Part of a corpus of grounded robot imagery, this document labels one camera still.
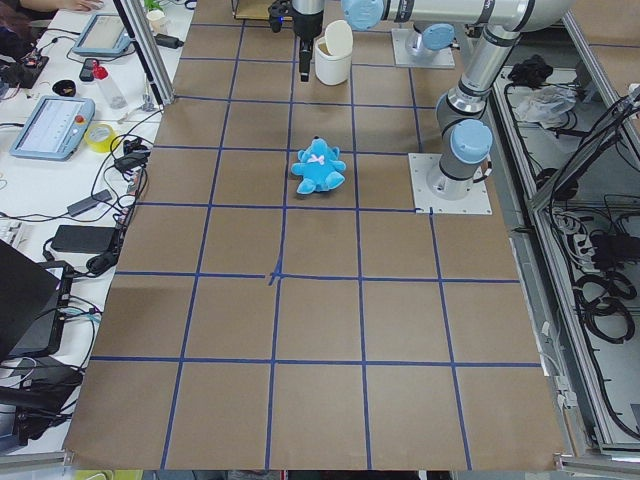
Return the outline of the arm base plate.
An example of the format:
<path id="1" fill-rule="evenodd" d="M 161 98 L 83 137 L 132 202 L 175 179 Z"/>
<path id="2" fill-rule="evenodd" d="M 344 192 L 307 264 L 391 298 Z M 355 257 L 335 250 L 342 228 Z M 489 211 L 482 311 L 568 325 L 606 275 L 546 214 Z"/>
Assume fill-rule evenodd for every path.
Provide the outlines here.
<path id="1" fill-rule="evenodd" d="M 439 23 L 423 31 L 393 29 L 392 45 L 395 65 L 405 68 L 453 69 L 451 44 L 455 30 L 451 24 Z"/>
<path id="2" fill-rule="evenodd" d="M 421 214 L 491 215 L 487 187 L 480 166 L 467 180 L 452 180 L 440 169 L 440 154 L 410 153 L 409 171 L 414 210 Z"/>

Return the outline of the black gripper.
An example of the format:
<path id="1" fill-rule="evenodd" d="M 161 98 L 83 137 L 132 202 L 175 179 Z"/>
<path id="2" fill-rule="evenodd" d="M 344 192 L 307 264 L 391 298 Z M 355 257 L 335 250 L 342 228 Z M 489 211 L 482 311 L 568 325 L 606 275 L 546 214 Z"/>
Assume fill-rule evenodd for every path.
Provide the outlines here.
<path id="1" fill-rule="evenodd" d="M 291 16 L 293 28 L 299 40 L 299 75 L 302 82 L 308 82 L 312 60 L 312 41 L 322 32 L 324 0 L 292 0 Z"/>

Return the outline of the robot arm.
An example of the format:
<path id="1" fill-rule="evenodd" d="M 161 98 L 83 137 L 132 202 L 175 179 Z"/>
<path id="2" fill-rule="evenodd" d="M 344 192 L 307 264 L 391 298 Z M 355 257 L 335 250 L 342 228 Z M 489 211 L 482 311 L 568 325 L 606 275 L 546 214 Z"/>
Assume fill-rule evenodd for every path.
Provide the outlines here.
<path id="1" fill-rule="evenodd" d="M 463 23 L 484 27 L 458 84 L 436 107 L 443 153 L 426 176 L 427 186 L 446 200 L 467 196 L 473 177 L 493 144 L 481 121 L 486 98 L 523 32 L 538 31 L 561 19 L 571 1 L 343 1 L 350 27 L 366 31 L 383 20 Z"/>

